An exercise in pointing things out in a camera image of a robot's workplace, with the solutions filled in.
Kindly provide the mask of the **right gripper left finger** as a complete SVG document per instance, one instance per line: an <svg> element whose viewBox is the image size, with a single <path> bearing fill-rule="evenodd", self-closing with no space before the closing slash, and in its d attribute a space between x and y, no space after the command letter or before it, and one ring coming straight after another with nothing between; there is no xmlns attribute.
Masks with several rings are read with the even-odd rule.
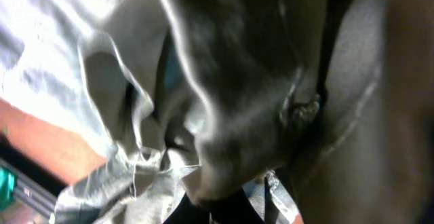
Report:
<svg viewBox="0 0 434 224"><path fill-rule="evenodd" d="M179 205L163 224L209 224L210 213L196 207L191 203L187 194L184 194Z"/></svg>

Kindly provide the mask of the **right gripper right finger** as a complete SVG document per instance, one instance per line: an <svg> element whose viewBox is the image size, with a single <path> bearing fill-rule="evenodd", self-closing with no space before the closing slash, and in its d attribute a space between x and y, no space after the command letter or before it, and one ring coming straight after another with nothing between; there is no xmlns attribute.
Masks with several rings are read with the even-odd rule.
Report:
<svg viewBox="0 0 434 224"><path fill-rule="evenodd" d="M229 197L212 202L209 207L212 220L222 224L264 224L243 189Z"/></svg>

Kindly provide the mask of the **khaki shorts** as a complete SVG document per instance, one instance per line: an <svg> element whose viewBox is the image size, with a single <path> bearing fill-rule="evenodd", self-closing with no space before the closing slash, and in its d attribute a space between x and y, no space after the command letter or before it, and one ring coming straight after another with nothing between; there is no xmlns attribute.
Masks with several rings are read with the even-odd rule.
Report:
<svg viewBox="0 0 434 224"><path fill-rule="evenodd" d="M123 0L77 51L111 158L57 223L433 222L433 0Z"/></svg>

